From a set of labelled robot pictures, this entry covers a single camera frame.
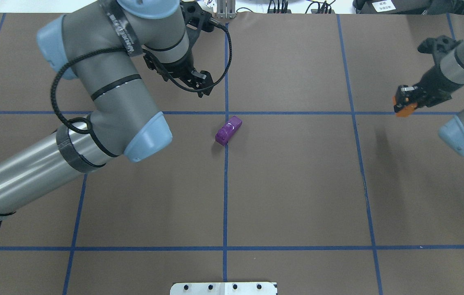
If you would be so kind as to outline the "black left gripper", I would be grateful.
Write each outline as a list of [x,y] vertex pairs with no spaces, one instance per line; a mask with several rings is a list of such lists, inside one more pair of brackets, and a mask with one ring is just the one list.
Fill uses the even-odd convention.
[[157,56],[151,52],[144,52],[143,56],[149,69],[157,71],[165,82],[170,79],[179,79],[186,86],[197,90],[198,97],[210,95],[213,91],[213,79],[207,71],[196,71],[194,67],[194,57],[192,52],[185,55],[175,62],[160,62]]

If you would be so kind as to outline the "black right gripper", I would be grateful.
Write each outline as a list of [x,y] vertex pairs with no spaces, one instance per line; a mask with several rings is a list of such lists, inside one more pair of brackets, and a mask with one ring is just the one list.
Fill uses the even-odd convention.
[[449,80],[438,66],[432,66],[413,86],[398,86],[395,95],[410,97],[410,102],[416,104],[417,110],[448,101],[452,98],[452,93],[461,87],[463,84]]

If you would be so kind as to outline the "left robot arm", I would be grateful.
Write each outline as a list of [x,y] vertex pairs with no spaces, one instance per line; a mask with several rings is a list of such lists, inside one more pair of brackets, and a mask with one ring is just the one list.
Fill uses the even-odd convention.
[[56,71],[50,101],[61,125],[0,163],[0,222],[18,209],[112,158],[139,162],[172,141],[172,133],[132,62],[181,89],[209,95],[215,83],[194,68],[201,30],[219,23],[196,2],[97,0],[41,28],[37,43]]

